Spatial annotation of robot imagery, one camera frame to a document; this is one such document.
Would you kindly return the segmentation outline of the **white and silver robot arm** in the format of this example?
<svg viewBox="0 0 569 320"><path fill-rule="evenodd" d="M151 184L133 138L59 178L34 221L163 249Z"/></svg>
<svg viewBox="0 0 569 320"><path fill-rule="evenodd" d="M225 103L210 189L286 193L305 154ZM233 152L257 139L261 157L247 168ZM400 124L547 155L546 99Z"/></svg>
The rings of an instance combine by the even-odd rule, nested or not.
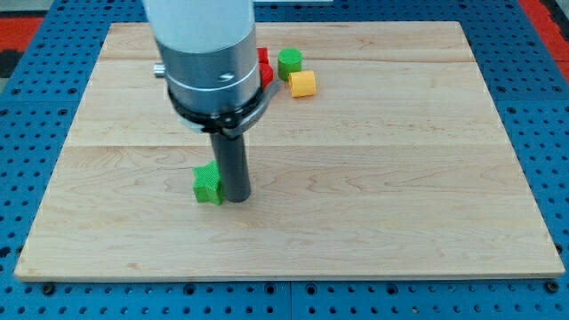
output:
<svg viewBox="0 0 569 320"><path fill-rule="evenodd" d="M252 0L144 0L173 107L196 132L231 140L281 84L261 83Z"/></svg>

